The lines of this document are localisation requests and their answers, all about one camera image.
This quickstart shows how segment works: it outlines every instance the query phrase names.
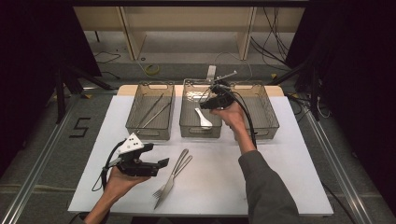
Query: person's right hand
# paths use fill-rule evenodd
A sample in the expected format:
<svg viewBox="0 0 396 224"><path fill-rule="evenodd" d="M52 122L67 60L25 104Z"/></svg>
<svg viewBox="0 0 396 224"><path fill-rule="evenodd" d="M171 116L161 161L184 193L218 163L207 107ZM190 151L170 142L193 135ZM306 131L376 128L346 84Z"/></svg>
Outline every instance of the person's right hand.
<svg viewBox="0 0 396 224"><path fill-rule="evenodd" d="M245 130L244 111L237 102L233 102L225 109L213 109L210 113L219 115L234 132Z"/></svg>

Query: gray floor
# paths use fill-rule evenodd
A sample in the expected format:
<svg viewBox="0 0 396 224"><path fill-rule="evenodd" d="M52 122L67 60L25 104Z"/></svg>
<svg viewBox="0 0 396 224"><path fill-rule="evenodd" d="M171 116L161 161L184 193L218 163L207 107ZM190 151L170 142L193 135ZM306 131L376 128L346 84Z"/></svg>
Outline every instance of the gray floor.
<svg viewBox="0 0 396 224"><path fill-rule="evenodd" d="M109 73L104 73L104 76L101 77L103 81L117 87L149 78L144 75L139 64L129 59L122 34L99 33L100 43L96 42L93 32L87 32L86 35L94 53L106 51L120 54L120 57L111 63L99 63L102 72L111 72L119 76L120 79L114 78ZM285 42L290 43L292 40L292 34L282 36L284 36ZM264 35L255 34L255 37L263 39ZM276 52L274 42L269 45L269 48ZM238 79L250 78L250 69L253 79L259 78L264 81L271 80L272 74L282 75L285 73L285 71L265 65L262 56L253 49L249 50L249 56L245 62L240 62L229 53L237 55L234 34L152 33L146 39L139 62L142 65L158 64L161 72L155 76L156 78L176 81L181 81L186 77L204 78L208 65L213 63L218 66L217 74L225 75L230 71L237 70ZM96 59L105 62L114 57L114 55L103 53ZM267 60L267 62L278 65L274 61ZM293 82L294 79L291 79L282 83L281 87L284 92L293 92ZM33 194L25 205L18 223L67 223L73 216L67 212L67 207L73 198L74 189L77 187L114 94L114 92L103 92L85 80L81 80L81 83L87 88L85 93L89 94L89 97L78 99L70 120L66 123L56 148L51 154ZM290 104L296 112L299 110L294 102L290 102ZM296 115L296 119L299 120L301 132L318 176L341 200L343 205L348 207L351 213L346 197L332 172L319 141L315 137L307 117L302 117L302 115L303 113ZM24 183L34 167L39 153L55 128L56 116L56 99L51 98L48 106L44 108L40 120L35 125L34 131L26 140L26 148L19 152L0 180L0 214L7 211L21 184ZM89 130L83 138L70 138L70 135L81 134L81 131L74 130L78 118L91 118L83 120L81 123L89 127ZM396 218L389 211L374 184L364 172L359 160L353 157L350 146L335 120L332 117L321 118L320 123L346 168L354 187L364 201L373 222L396 223ZM302 223L351 223L340 204L330 193L328 196L334 208L334 215L330 217L301 217ZM108 223L130 223L131 219L131 217L112 215Z"/></svg>

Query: floor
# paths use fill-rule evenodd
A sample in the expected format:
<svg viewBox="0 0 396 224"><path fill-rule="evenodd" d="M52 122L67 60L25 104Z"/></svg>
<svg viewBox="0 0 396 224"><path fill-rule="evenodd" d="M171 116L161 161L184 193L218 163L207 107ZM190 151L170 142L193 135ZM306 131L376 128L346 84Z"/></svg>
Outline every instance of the floor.
<svg viewBox="0 0 396 224"><path fill-rule="evenodd" d="M160 73L150 78L172 78L177 81L185 77L205 78L210 64L217 66L217 74L220 75L237 70L240 78L253 77L266 81L271 80L273 75L281 76L286 72L277 67L288 69L275 60L265 59L264 61L262 55L253 48L249 49L246 61L238 60L237 46L232 33L149 33L137 61L130 60L122 33L99 32L98 34L100 42L97 42L94 32L86 32L92 52L96 55L96 61L103 72L101 79L115 87L137 83L142 78L148 78L141 68L148 64L158 64L160 67ZM253 36L262 44L266 35L254 34ZM292 38L293 34L282 34L282 40L286 46L290 45ZM269 40L267 48L276 56L281 57L273 38ZM295 77L282 83L281 87L285 93L294 93L294 81ZM67 212L67 207L90 156L111 97L116 94L115 91L102 91L85 80L81 80L81 83L85 88L84 95L71 95L66 99L70 116L65 120L63 127L55 125L56 98L49 99L34 131L26 139L26 148L19 152L0 179L0 214L7 213L20 189L26 184L30 172L37 167L36 161L43 158L41 153L48 150L50 153L43 160L45 162L42 169L37 172L35 187L21 206L18 223L67 223L73 217L74 214ZM355 223L396 223L395 216L389 211L359 160L353 156L342 130L339 129L332 116L325 118L329 111L323 108L319 124L323 127L353 189L357 191L369 221L361 222L361 218L356 217L355 210L353 206L350 206L351 203L344 192L343 184L334 174L323 144L316 137L309 113L305 113L304 110L299 112L300 106L293 101L290 101L290 104L296 114L296 120L318 176L334 193L331 195L331 192L326 189L334 215L301 217L302 223L354 223L347 216L342 205L353 216ZM84 137L70 138L71 135L81 134L81 131L74 129L80 118L90 118L80 121L80 124L89 127L89 130ZM60 131L60 134L53 136L54 130ZM54 146L48 145L50 139L56 140ZM112 215L108 223L131 223L131 220L131 217ZM139 220L142 219L135 217L132 223L148 223L145 222L148 221L147 219L138 222ZM225 220L222 222L212 220L212 222L227 223ZM159 223L170 222L169 219L162 219Z"/></svg>

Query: fork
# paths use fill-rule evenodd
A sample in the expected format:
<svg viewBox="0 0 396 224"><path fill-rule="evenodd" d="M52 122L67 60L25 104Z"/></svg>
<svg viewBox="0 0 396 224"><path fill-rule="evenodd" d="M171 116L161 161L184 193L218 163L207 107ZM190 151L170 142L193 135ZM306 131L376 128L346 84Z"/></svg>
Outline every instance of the fork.
<svg viewBox="0 0 396 224"><path fill-rule="evenodd" d="M191 161L192 156L189 156L179 167L177 167L175 177L183 170L183 168ZM165 185L162 185L157 191L155 191L152 196L155 198L159 198L161 194L163 193L163 189L165 188Z"/></svg>

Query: white table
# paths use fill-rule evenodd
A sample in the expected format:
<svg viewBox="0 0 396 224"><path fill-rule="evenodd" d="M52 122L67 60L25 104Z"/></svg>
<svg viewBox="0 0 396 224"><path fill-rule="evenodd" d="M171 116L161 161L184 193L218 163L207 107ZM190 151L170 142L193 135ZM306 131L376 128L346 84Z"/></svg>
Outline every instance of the white table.
<svg viewBox="0 0 396 224"><path fill-rule="evenodd" d="M92 154L78 183L70 212L91 211L102 194L92 192L111 149L129 136L125 123L134 97L114 96ZM269 165L279 173L302 216L329 216L333 211L318 179L304 139L284 96L270 97L280 124L273 140L258 142L258 150ZM221 137L205 141L182 138L178 125L181 97L175 101L171 139L155 144L141 159L157 162L170 158L158 176L134 187L111 209L113 213L153 217L235 217L248 214L245 180L238 164L239 147L232 131L223 124ZM166 200L154 210L157 200L152 193L163 185L184 148L190 150L192 161L176 178Z"/></svg>

